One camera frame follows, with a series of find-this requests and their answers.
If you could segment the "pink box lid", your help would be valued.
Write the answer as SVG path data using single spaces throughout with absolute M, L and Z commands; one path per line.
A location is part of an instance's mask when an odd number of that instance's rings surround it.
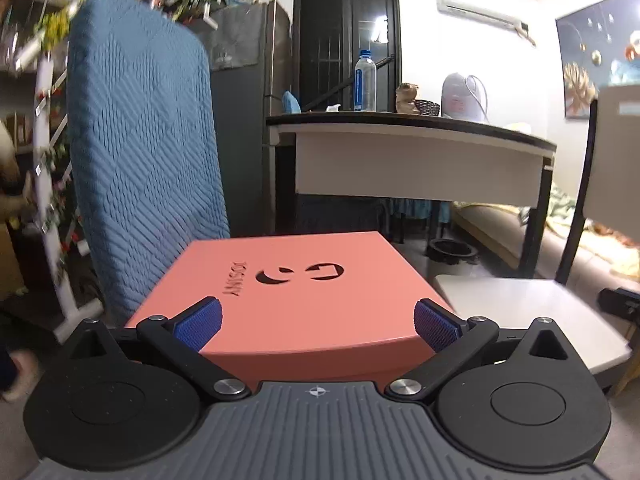
M 445 301 L 377 232 L 191 243 L 130 318 L 172 316 L 212 296 L 221 329 L 202 348 L 250 388 L 265 380 L 378 388 L 433 356 L 416 303 Z

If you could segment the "blue wall painting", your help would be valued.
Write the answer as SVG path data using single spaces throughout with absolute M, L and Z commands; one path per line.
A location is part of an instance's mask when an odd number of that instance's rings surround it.
M 639 82 L 639 0 L 603 0 L 556 20 L 564 115 L 586 119 L 607 86 Z

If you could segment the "brown figurine on table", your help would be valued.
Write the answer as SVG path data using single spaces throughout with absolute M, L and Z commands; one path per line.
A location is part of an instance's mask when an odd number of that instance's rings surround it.
M 416 107 L 416 95 L 419 86 L 410 84 L 410 82 L 402 82 L 396 89 L 396 112 L 405 115 L 419 115 L 420 112 Z

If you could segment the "white air conditioner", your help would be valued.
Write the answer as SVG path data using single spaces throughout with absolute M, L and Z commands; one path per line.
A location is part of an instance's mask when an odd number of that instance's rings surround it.
M 514 32 L 536 47 L 529 24 L 518 14 L 518 5 L 510 0 L 436 0 L 439 12 L 467 18 Z

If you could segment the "black window door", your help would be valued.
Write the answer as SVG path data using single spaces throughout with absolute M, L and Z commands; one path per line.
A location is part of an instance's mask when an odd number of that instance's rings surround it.
M 355 65 L 369 50 L 376 109 L 395 109 L 401 80 L 399 0 L 294 0 L 293 93 L 303 110 L 355 104 Z

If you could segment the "clear water bottle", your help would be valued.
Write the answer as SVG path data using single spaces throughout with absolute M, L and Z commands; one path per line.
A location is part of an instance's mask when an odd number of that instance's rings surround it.
M 376 111 L 377 71 L 371 51 L 361 50 L 354 73 L 354 110 L 357 112 Z

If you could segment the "white table with black top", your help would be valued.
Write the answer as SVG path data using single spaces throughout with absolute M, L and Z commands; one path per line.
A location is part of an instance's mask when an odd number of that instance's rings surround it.
M 292 144 L 303 195 L 526 207 L 518 276 L 534 275 L 553 174 L 554 143 L 480 122 L 398 113 L 271 116 L 272 148 Z

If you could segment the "white chair seat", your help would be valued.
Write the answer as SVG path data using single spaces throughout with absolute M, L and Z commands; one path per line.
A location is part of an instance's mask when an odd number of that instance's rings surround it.
M 555 322 L 599 384 L 618 396 L 639 369 L 639 353 L 599 312 L 570 292 L 586 220 L 639 238 L 639 88 L 609 86 L 590 105 L 587 148 L 576 210 L 553 280 L 440 274 L 437 290 L 462 318 L 484 316 L 503 328 Z

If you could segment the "grey refrigerator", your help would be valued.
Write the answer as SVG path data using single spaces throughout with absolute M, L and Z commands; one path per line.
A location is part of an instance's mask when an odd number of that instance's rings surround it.
M 224 199 L 233 237 L 288 227 L 295 206 L 295 148 L 273 141 L 267 119 L 291 88 L 290 19 L 276 0 L 227 6 L 216 29 L 194 34 L 209 60 Z

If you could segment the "blue fabric chair back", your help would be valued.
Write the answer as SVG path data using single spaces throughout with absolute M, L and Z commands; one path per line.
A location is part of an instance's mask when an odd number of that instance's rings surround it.
M 229 236 L 206 51 L 145 3 L 88 0 L 66 104 L 82 225 L 123 326 L 190 243 Z

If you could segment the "white flower-decorated ladder shelf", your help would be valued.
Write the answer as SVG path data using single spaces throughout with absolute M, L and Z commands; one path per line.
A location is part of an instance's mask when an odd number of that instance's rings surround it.
M 70 182 L 72 166 L 65 166 L 61 179 L 52 179 L 55 161 L 62 156 L 56 144 L 68 123 L 68 118 L 63 117 L 58 128 L 51 128 L 51 101 L 55 93 L 63 88 L 67 78 L 65 70 L 55 75 L 52 51 L 66 39 L 70 21 L 86 1 L 70 0 L 50 18 L 40 18 L 32 38 L 18 50 L 11 64 L 12 70 L 17 73 L 31 65 L 37 66 L 32 123 L 32 185 L 37 210 L 30 226 L 40 238 L 56 304 L 60 310 L 54 318 L 55 326 L 50 328 L 59 344 L 66 341 L 84 318 L 97 318 L 103 312 L 101 301 L 97 299 L 83 306 L 76 304 L 66 270 L 62 238 L 58 234 L 58 222 L 64 214 L 62 200 L 67 183 Z

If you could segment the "white humidifier appliance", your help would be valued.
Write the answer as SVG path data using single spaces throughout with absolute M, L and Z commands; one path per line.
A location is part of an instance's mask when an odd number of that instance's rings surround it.
M 480 78 L 450 74 L 442 83 L 440 116 L 488 124 L 488 94 Z

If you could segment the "pink slipper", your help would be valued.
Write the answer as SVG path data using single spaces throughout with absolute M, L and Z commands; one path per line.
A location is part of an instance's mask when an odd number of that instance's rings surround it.
M 30 350 L 1 349 L 1 399 L 14 402 L 29 393 L 39 378 L 39 361 Z

